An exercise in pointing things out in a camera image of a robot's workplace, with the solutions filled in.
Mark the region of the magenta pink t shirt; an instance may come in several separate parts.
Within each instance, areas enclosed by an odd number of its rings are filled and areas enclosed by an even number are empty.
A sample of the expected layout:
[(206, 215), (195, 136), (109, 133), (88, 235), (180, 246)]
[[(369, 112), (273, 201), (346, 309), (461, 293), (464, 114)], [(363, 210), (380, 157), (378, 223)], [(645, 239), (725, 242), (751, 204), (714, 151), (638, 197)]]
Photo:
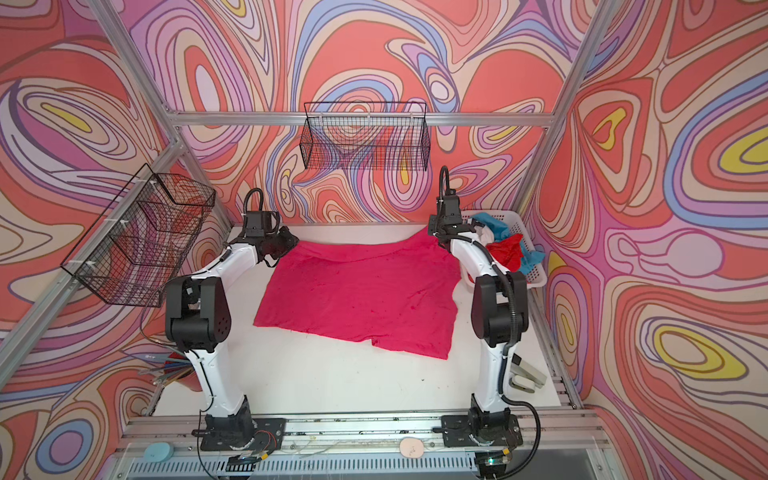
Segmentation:
[(458, 260), (424, 230), (378, 245), (302, 241), (279, 261), (254, 324), (445, 360), (459, 280)]

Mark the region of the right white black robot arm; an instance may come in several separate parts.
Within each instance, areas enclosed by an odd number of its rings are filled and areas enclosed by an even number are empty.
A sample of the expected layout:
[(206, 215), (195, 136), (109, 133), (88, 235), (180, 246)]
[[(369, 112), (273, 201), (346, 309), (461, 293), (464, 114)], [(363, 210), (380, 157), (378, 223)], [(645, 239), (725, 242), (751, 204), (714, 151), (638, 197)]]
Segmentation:
[(504, 385), (509, 357), (528, 328), (525, 278), (497, 262), (463, 219), (446, 166), (439, 171), (436, 213), (430, 216), (428, 233), (458, 260), (463, 277), (473, 277), (470, 324), (480, 341), (480, 364), (468, 410), (469, 437), (481, 446), (502, 442), (513, 450), (522, 438)]

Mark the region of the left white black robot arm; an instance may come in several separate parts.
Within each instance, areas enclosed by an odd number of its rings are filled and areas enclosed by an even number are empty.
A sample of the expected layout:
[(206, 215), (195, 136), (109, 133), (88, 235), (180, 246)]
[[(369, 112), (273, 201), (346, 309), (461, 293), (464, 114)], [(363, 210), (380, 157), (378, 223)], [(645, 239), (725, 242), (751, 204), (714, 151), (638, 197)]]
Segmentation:
[(165, 288), (166, 337), (190, 361), (205, 395), (201, 426), (193, 435), (207, 450), (246, 450), (257, 436), (247, 395), (230, 371), (226, 340), (233, 321), (227, 290), (258, 265), (276, 267), (299, 243), (280, 214), (265, 208), (258, 187), (245, 196), (242, 220), (239, 235), (216, 260)]

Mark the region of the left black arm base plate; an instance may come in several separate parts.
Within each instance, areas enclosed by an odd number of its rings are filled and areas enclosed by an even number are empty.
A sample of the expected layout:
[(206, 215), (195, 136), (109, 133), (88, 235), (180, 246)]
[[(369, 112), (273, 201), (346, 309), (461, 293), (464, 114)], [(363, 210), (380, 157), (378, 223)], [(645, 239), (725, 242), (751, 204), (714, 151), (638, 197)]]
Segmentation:
[(211, 420), (212, 425), (200, 436), (204, 452), (280, 450), (287, 424), (285, 418), (252, 418), (251, 426), (235, 420)]

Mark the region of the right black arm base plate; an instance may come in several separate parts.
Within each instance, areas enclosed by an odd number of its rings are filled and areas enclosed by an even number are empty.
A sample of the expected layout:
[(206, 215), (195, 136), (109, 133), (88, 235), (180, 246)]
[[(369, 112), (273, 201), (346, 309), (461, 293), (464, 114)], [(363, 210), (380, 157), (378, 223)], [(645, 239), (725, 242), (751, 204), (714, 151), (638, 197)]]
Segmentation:
[(445, 415), (434, 432), (442, 435), (443, 444), (449, 448), (506, 447), (515, 450), (524, 443), (515, 416), (484, 422), (471, 420), (468, 415)]

